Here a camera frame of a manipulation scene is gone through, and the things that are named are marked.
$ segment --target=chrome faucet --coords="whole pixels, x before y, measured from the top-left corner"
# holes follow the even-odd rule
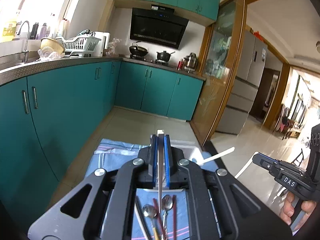
[[[28,34],[27,34],[27,38],[26,38],[26,46],[25,46],[24,50],[22,51],[23,52],[23,60],[22,60],[23,63],[26,63],[29,58],[29,50],[27,50],[27,47],[28,47],[28,38],[29,38],[29,34],[30,34],[30,23],[28,21],[24,21],[24,23],[21,24],[20,30],[18,32],[18,35],[20,35],[21,29],[25,23],[28,24]]]

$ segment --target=human hand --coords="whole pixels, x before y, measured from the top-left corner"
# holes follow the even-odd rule
[[[291,218],[294,213],[294,207],[292,206],[292,202],[294,200],[294,194],[292,192],[288,192],[287,197],[284,200],[284,205],[280,211],[280,218],[286,222],[288,225],[291,224]],[[315,209],[317,203],[313,200],[304,201],[301,205],[301,209],[306,213],[303,218],[300,220],[294,231],[300,229],[303,224],[307,221],[313,210]]]

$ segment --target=blue cloth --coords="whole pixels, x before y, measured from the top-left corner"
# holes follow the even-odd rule
[[[119,169],[124,163],[129,160],[133,160],[138,156],[139,150],[147,147],[143,145],[130,144],[125,142],[117,142],[109,139],[102,139],[97,150],[94,152],[85,177],[89,176],[97,168],[104,168],[106,171],[113,171]],[[209,158],[211,155],[207,152],[202,152],[204,159]],[[209,171],[215,171],[218,169],[215,161],[210,161],[205,163],[202,166],[203,169]],[[171,196],[176,195],[177,197],[177,240],[182,240],[189,238],[189,222],[188,222],[188,211],[187,211],[187,202],[186,202],[186,193],[185,191],[175,191],[169,190],[163,192],[163,196],[169,194]],[[141,208],[145,204],[153,205],[153,198],[158,199],[158,193],[152,191],[146,191],[144,189],[137,189],[137,194],[139,198]],[[149,235],[153,235],[151,220],[145,220],[148,227]],[[158,235],[161,236],[161,230],[159,224],[157,225]],[[169,239],[173,238],[173,211],[168,212],[167,217],[168,225],[168,237]],[[133,217],[132,224],[132,240],[141,240],[144,239],[143,233],[140,229],[136,215]]]

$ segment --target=black range hood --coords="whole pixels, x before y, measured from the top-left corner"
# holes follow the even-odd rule
[[[188,22],[172,13],[132,8],[130,39],[178,49]]]

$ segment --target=gray refrigerator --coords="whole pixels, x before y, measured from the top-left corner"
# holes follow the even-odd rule
[[[249,31],[244,33],[240,62],[217,132],[239,134],[256,97],[267,55],[267,45]]]

